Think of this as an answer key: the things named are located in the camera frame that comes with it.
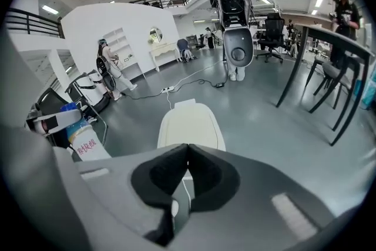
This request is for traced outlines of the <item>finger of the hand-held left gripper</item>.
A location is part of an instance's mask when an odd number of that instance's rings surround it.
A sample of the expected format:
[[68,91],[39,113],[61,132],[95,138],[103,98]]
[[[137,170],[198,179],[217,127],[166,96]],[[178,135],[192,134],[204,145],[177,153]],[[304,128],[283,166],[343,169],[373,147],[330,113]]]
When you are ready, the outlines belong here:
[[32,121],[32,130],[41,135],[51,135],[81,120],[80,110],[53,113]]

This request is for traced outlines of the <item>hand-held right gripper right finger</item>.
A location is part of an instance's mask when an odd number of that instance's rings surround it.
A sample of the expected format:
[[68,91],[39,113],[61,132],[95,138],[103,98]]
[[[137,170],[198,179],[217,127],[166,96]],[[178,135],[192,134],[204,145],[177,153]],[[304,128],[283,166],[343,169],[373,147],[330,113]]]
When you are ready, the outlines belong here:
[[220,209],[191,213],[176,251],[284,251],[334,220],[314,194],[278,169],[210,148],[240,175],[237,193]]

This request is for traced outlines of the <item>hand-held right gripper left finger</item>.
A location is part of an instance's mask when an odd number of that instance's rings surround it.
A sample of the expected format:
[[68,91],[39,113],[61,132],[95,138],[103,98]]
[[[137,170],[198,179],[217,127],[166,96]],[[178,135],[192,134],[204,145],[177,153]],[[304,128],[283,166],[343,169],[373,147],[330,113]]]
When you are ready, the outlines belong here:
[[54,222],[69,246],[175,246],[173,194],[186,144],[75,163],[54,150]]

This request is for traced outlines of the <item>blue-capped white bottle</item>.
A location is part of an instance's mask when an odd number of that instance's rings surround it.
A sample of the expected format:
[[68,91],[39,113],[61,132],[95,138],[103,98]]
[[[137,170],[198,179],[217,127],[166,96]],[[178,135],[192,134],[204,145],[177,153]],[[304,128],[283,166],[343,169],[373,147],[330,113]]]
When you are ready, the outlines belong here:
[[111,158],[93,127],[84,117],[67,126],[65,133],[71,147],[82,161]]

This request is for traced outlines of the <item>cream plastic trash bin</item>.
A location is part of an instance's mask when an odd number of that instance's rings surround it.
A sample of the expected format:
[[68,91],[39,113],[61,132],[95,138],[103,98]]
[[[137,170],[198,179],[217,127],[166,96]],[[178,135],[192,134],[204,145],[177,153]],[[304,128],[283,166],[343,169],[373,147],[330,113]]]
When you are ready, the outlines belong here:
[[[212,110],[194,99],[175,103],[162,119],[157,147],[175,144],[196,144],[226,151],[219,124]],[[185,173],[174,191],[172,222],[174,233],[178,233],[190,215],[191,201],[195,197],[193,178]]]

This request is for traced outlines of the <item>white service robot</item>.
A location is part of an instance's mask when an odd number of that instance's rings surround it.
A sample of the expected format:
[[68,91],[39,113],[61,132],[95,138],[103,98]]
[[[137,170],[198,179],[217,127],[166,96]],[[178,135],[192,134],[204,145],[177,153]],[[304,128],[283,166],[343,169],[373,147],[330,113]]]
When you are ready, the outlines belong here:
[[71,100],[78,101],[85,98],[97,112],[103,111],[110,102],[110,96],[102,83],[99,72],[92,70],[89,73],[82,73],[77,76],[66,88]]

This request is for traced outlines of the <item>white vanity table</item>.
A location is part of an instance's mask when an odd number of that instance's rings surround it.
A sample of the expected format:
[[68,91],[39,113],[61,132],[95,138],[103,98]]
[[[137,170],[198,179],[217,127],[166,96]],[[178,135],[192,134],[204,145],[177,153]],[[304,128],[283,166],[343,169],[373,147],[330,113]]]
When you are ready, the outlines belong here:
[[177,49],[177,45],[175,43],[156,43],[152,44],[152,49],[149,52],[150,56],[152,58],[152,61],[155,65],[155,70],[157,72],[160,72],[159,65],[156,61],[156,58],[164,53],[168,53],[172,51],[174,53],[175,60],[177,62],[181,62],[181,56],[180,56],[180,51]]

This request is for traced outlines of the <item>blue chair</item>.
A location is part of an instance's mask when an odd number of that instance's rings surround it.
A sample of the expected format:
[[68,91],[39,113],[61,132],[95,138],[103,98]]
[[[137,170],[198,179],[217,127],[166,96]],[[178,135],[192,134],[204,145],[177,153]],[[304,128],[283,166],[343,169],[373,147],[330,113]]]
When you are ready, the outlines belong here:
[[177,41],[177,47],[180,53],[180,60],[182,62],[189,62],[191,60],[197,59],[191,52],[189,48],[188,41],[185,39],[179,39]]

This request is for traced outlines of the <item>grey chair with black legs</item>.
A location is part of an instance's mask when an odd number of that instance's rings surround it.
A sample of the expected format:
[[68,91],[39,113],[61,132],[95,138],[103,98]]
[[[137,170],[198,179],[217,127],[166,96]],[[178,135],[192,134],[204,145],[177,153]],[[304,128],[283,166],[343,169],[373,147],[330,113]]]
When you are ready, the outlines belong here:
[[337,68],[334,64],[330,61],[324,61],[321,66],[324,72],[324,79],[320,83],[319,87],[314,92],[314,96],[316,96],[323,86],[327,87],[326,93],[321,97],[321,99],[310,109],[310,113],[313,113],[317,110],[330,96],[330,94],[335,90],[337,85],[340,85],[338,89],[338,93],[334,102],[333,109],[337,107],[340,94],[343,88],[347,91],[347,97],[344,102],[344,106],[341,110],[341,113],[332,127],[332,131],[336,131],[337,128],[340,126],[345,113],[350,105],[350,100],[352,98],[352,94],[355,90],[355,84],[357,81],[358,76],[360,75],[360,63],[362,59],[355,58],[352,56],[346,56],[344,59],[344,63],[341,68]]

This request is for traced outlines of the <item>white backpack rig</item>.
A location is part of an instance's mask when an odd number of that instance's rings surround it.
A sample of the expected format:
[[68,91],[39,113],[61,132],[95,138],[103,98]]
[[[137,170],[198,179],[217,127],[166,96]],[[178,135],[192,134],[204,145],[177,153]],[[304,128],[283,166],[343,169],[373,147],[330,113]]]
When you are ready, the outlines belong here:
[[219,22],[224,28],[223,45],[227,61],[237,68],[253,60],[253,38],[249,28],[251,0],[217,0]]

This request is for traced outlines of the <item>teal wrapped packages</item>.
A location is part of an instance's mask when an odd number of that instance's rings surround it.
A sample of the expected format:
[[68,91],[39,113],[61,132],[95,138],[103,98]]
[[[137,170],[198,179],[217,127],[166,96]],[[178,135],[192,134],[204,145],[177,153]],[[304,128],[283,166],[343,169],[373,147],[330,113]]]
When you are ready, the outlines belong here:
[[[352,92],[352,100],[354,101],[356,96],[359,93],[362,73],[363,73],[364,65],[360,65],[360,74],[358,75],[355,87]],[[373,65],[368,68],[367,80],[364,86],[364,90],[362,92],[362,97],[359,103],[359,107],[363,110],[369,110],[371,104],[376,101],[376,65]]]

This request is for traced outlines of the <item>black office chair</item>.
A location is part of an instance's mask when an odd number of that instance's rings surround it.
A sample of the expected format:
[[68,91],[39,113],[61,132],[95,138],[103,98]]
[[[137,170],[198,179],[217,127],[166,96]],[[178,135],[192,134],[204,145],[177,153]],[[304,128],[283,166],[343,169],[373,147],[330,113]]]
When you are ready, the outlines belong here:
[[277,51],[277,48],[284,46],[284,25],[285,20],[279,13],[267,15],[265,20],[265,33],[258,40],[258,44],[261,46],[261,52],[256,54],[256,59],[265,57],[265,62],[268,62],[270,58],[276,58],[281,64],[283,63],[284,59]]

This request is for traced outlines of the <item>white table with black legs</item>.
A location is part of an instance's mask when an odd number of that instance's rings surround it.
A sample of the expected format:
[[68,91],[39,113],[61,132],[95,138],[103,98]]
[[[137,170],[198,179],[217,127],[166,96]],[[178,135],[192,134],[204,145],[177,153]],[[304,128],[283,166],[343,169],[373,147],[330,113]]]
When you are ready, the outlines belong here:
[[309,36],[312,38],[319,39],[321,41],[326,41],[334,46],[337,46],[345,51],[350,52],[353,55],[357,55],[360,59],[364,61],[364,67],[362,70],[362,77],[361,77],[361,82],[359,85],[358,94],[355,97],[353,107],[351,108],[342,128],[340,129],[335,139],[330,143],[330,146],[334,146],[338,142],[338,140],[342,137],[346,129],[348,128],[350,122],[353,119],[353,116],[355,115],[358,109],[358,106],[362,99],[364,88],[367,83],[368,69],[370,67],[370,58],[374,57],[375,54],[367,50],[367,48],[363,47],[358,42],[348,37],[345,37],[343,35],[340,35],[336,32],[329,31],[328,29],[324,29],[316,25],[301,24],[300,26],[302,27],[300,47],[297,52],[297,57],[293,66],[293,70],[291,71],[290,77],[285,85],[285,88],[283,90],[283,93],[280,96],[280,99],[278,100],[276,104],[276,107],[279,107],[283,103],[285,97],[287,96],[289,90],[291,89],[291,86],[300,68],[300,64],[301,64],[305,47],[306,47],[307,38]]

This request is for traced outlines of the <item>black metal frame chair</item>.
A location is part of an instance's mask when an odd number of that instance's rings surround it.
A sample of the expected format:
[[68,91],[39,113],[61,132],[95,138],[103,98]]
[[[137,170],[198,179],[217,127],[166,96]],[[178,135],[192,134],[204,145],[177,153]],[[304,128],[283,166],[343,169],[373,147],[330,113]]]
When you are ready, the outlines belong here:
[[[104,126],[103,138],[101,143],[106,142],[108,125],[104,119],[99,115],[99,111],[96,110],[89,102],[89,100],[83,96],[81,93],[76,93],[77,98],[74,98],[75,105],[78,106],[78,109],[81,111],[83,117],[88,121],[89,117],[96,118],[97,121],[101,121]],[[43,115],[50,115],[53,113],[59,113],[63,105],[67,105],[63,97],[58,95],[52,88],[48,88],[35,103],[35,108],[41,112]]]

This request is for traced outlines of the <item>round wall mirror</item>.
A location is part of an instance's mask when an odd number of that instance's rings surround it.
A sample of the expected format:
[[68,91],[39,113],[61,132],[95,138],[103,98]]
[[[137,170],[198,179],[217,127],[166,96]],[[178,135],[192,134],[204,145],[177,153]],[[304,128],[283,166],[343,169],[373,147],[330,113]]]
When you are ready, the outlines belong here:
[[157,27],[151,28],[149,32],[149,40],[152,41],[152,43],[160,43],[163,39],[163,34],[161,30]]

